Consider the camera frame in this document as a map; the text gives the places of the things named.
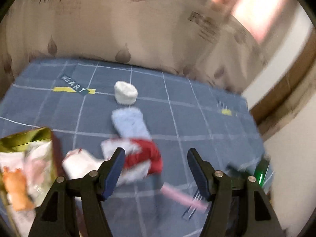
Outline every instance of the light blue sock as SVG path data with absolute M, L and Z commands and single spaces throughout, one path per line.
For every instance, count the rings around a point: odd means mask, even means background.
M 151 140 L 140 109 L 135 107 L 117 109 L 112 112 L 111 119 L 122 138 Z

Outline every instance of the silver bolt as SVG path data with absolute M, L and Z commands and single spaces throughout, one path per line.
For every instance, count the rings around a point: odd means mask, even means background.
M 58 182 L 58 183 L 62 183 L 64 180 L 65 180 L 65 178 L 64 178 L 64 177 L 59 176 L 59 177 L 57 177 L 56 182 Z
M 256 181 L 256 178 L 251 175 L 251 176 L 248 177 L 248 180 L 249 180 L 249 182 L 254 183 Z
M 89 172 L 89 176 L 91 176 L 91 177 L 95 177 L 97 175 L 98 175 L 98 171 L 96 171 L 96 170 L 92 170 Z
M 222 177 L 224 175 L 224 173 L 220 170 L 215 171 L 215 176 L 217 177 Z

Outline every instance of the yellow label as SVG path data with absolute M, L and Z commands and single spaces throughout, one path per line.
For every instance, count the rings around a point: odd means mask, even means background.
M 74 89 L 70 87 L 54 87 L 54 92 L 76 92 Z M 95 89 L 88 88 L 89 94 L 95 94 Z
M 222 109 L 222 114 L 227 115 L 227 116 L 232 116 L 232 111 L 229 109 Z

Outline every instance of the pink object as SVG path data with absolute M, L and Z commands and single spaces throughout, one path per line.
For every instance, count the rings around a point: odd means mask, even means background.
M 192 206 L 201 212 L 205 212 L 207 210 L 208 204 L 206 202 L 194 200 L 191 196 L 179 191 L 177 188 L 171 186 L 168 183 L 163 184 L 161 192 L 163 195 L 176 202 L 179 202 L 184 206 Z

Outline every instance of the white wall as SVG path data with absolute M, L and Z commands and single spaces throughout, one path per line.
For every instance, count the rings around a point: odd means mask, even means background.
M 316 207 L 316 95 L 264 145 L 275 170 L 274 210 L 289 236 L 297 236 Z
M 312 30 L 312 23 L 301 6 L 298 6 L 292 26 L 282 45 L 269 64 L 243 92 L 249 110 L 255 106 L 286 74 L 304 48 Z

